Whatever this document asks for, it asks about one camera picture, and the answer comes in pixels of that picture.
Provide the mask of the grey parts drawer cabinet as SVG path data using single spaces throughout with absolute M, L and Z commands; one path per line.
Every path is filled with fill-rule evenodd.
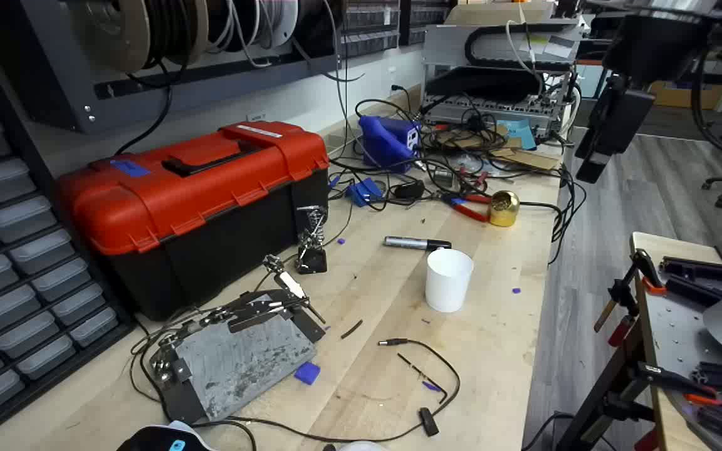
M 0 422 L 129 327 L 0 84 Z

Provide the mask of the small blue plastic block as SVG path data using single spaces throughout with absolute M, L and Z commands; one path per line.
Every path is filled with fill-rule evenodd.
M 319 381 L 319 375 L 320 375 L 320 366 L 314 361 L 306 361 L 296 368 L 296 378 L 306 386 L 314 386 Z

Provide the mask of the side table with clamps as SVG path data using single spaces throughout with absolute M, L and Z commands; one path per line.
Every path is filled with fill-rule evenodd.
M 591 451 L 616 420 L 648 420 L 638 451 L 722 451 L 722 259 L 715 247 L 635 232 L 655 264 L 621 278 L 632 292 L 613 352 L 557 451 Z

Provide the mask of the red and black toolbox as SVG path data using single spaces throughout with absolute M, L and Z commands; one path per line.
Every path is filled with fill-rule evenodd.
M 297 211 L 328 201 L 328 148 L 297 125 L 250 120 L 88 163 L 58 188 L 121 297 L 165 320 L 297 241 Z

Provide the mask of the gold brass sponge holder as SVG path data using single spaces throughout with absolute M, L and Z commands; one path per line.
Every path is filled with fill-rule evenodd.
M 488 222 L 497 228 L 511 228 L 518 216 L 518 198 L 511 189 L 497 189 L 488 204 Z

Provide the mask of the red-handled pliers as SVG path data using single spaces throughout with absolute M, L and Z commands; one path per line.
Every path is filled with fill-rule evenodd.
M 445 193 L 443 202 L 475 222 L 490 221 L 490 201 L 485 194 Z

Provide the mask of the grey equipment stack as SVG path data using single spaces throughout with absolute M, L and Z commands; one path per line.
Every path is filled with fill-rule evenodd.
M 549 1 L 457 4 L 424 30 L 424 104 L 429 120 L 472 113 L 561 129 L 577 110 L 581 26 Z

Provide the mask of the blue connector block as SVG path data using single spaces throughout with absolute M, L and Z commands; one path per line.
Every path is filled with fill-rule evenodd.
M 379 188 L 375 179 L 364 178 L 364 179 L 350 183 L 345 188 L 345 194 L 353 204 L 371 204 L 384 198 L 384 189 Z

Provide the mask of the black and blue mouse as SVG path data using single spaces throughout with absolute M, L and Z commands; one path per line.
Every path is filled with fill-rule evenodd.
M 143 426 L 118 451 L 210 451 L 210 445 L 181 420 Z

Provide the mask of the white plastic mug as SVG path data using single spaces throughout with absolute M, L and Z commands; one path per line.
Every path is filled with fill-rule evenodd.
M 453 247 L 438 247 L 427 258 L 427 303 L 435 313 L 457 313 L 467 303 L 474 259 Z

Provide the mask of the black and grey marker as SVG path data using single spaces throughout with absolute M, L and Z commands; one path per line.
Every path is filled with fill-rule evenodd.
M 452 241 L 403 237 L 403 234 L 385 234 L 380 243 L 384 243 L 385 247 L 412 247 L 412 251 L 453 247 Z

